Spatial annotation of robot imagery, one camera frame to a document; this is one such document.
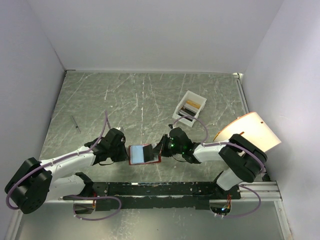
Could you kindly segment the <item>black credit card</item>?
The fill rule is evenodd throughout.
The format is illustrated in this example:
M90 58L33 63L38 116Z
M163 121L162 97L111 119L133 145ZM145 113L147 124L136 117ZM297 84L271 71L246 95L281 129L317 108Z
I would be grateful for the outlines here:
M150 161L154 160L154 154L153 154L153 147L151 144L148 145L144 145L142 147L142 151L143 151L143 161L145 163L148 163Z

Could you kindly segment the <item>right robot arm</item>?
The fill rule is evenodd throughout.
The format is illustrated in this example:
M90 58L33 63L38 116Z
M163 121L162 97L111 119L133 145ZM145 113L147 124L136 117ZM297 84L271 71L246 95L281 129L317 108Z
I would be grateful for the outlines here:
M228 169L216 177L212 186L212 193L218 199L228 195L235 185L252 183L265 171L268 159L265 152L240 134L235 133L225 141L200 143L192 141L180 127L164 134L152 153L166 158L181 155L190 164L225 162Z

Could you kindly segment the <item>white plastic card tray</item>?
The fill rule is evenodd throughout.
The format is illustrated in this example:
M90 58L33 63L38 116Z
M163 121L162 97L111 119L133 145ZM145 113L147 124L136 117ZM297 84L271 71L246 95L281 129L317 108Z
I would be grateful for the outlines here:
M186 101L187 100L191 100L191 101L194 101L198 104L201 104L201 107L199 109L193 107L193 106L190 106L188 104L186 104ZM185 107L185 108L188 108L190 109L191 111L193 112L196 112L196 115L195 116L190 116L191 118L192 117L195 117L195 118L198 118L199 117L199 114L200 112L203 110L203 108L205 107L205 104L207 102L207 99L205 97L202 97L190 90L188 90L185 95L183 96L182 100L178 103L177 107L175 108L174 112L173 112L173 115L172 115L172 118L177 120L179 118L181 118L182 116L179 116L178 115L178 111L182 108L182 107ZM189 121L187 120L186 118L181 118L179 120L180 123L183 123L185 125L187 125L188 127L192 127L194 125L194 123L196 122L196 120L193 118L193 121Z

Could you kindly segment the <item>red leather card holder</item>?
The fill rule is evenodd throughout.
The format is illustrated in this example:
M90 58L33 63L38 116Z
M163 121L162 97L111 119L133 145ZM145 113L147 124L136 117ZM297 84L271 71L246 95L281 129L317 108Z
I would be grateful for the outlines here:
M130 145L128 147L129 165L145 165L161 162L161 157L153 153L156 146L153 144Z

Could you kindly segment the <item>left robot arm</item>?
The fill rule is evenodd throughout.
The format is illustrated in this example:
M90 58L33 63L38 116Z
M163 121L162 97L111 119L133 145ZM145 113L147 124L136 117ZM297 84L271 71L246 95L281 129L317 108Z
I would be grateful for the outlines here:
M6 204L30 214L45 202L69 195L89 199L93 181L81 169L128 159L124 131L117 127L68 154L46 160L26 159L5 186Z

